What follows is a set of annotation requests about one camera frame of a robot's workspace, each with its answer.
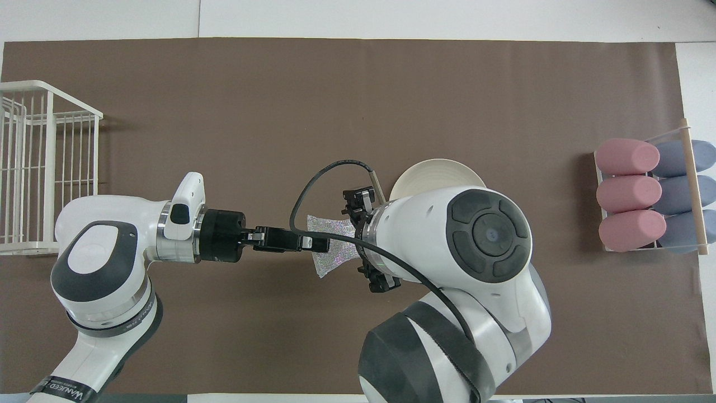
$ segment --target white wire basket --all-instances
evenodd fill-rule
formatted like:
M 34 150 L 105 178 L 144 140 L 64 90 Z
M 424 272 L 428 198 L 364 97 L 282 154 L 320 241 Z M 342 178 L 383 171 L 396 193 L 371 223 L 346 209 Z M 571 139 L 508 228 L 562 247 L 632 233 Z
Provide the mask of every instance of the white wire basket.
M 0 255 L 57 253 L 54 222 L 97 194 L 102 112 L 42 81 L 0 82 Z

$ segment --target white plate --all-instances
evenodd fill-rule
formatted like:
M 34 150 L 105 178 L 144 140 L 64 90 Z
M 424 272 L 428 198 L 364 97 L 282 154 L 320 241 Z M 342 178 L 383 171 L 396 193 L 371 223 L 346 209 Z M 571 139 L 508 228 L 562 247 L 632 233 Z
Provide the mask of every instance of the white plate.
M 485 182 L 469 167 L 451 159 L 435 158 L 416 163 L 395 182 L 390 200 L 451 186 L 482 186 Z

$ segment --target blue foam cylinder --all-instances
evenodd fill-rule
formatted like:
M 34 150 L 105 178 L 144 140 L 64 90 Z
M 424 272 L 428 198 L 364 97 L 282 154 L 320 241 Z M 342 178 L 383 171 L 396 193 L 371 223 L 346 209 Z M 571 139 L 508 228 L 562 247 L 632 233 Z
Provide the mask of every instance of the blue foam cylinder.
M 716 147 L 708 141 L 691 140 L 694 148 L 696 172 L 711 168 L 716 163 Z M 652 173 L 660 178 L 686 175 L 686 161 L 681 141 L 667 141 L 657 144 L 659 163 Z
M 716 202 L 716 180 L 710 176 L 699 175 L 699 190 L 701 193 L 701 206 L 708 206 Z M 659 181 L 662 185 L 662 197 L 654 203 L 654 210 L 663 215 L 681 214 L 691 211 L 691 193 L 689 192 L 689 177 L 676 176 Z
M 673 253 L 688 253 L 697 249 L 696 224 L 694 212 L 678 214 L 667 217 L 667 231 L 659 238 L 663 247 L 676 247 L 669 249 Z M 706 226 L 706 242 L 716 242 L 716 210 L 704 210 L 704 224 Z

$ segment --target pink foam cylinder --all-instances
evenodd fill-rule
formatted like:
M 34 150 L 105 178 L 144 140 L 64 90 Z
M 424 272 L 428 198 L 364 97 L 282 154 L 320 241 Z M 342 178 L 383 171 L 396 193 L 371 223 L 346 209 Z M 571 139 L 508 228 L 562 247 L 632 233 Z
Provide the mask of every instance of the pink foam cylinder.
M 659 163 L 659 150 L 646 141 L 610 138 L 596 150 L 596 166 L 608 175 L 639 175 Z
M 626 252 L 658 240 L 667 230 L 664 216 L 654 210 L 636 210 L 609 216 L 599 225 L 599 238 L 615 252 Z
M 604 179 L 596 189 L 596 200 L 610 213 L 641 210 L 658 202 L 662 185 L 644 175 L 615 176 Z

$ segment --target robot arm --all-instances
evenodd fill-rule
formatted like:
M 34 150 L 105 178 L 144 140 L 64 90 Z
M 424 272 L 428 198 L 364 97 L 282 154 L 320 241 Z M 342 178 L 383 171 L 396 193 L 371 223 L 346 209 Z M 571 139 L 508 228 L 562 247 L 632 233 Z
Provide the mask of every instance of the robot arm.
M 189 173 L 170 201 L 89 196 L 69 203 L 56 225 L 52 290 L 77 328 L 77 342 L 32 391 L 30 402 L 92 402 L 157 330 L 162 303 L 152 262 L 237 262 L 242 249 L 327 251 L 327 240 L 273 227 L 246 228 L 241 212 L 207 209 L 203 177 Z
M 531 231 L 506 196 L 461 186 L 394 200 L 371 214 L 355 203 L 347 210 L 363 217 L 355 221 L 365 242 L 413 266 L 454 305 L 428 293 L 368 333 L 359 380 L 371 403 L 486 402 L 549 337 Z M 373 250 L 362 256 L 386 280 L 418 281 Z
M 300 201 L 331 167 L 362 165 L 373 188 L 347 191 L 355 238 L 295 228 Z M 31 402 L 91 402 L 159 326 L 162 305 L 147 275 L 154 261 L 237 262 L 250 245 L 267 252 L 326 252 L 329 239 L 358 246 L 370 289 L 420 281 L 424 298 L 371 330 L 359 363 L 371 403 L 487 401 L 548 338 L 544 287 L 530 264 L 520 209 L 490 189 L 437 189 L 373 209 L 381 199 L 365 164 L 340 161 L 309 182 L 291 231 L 246 228 L 243 213 L 206 209 L 203 178 L 188 174 L 171 201 L 89 196 L 59 216 L 52 287 L 79 334 Z

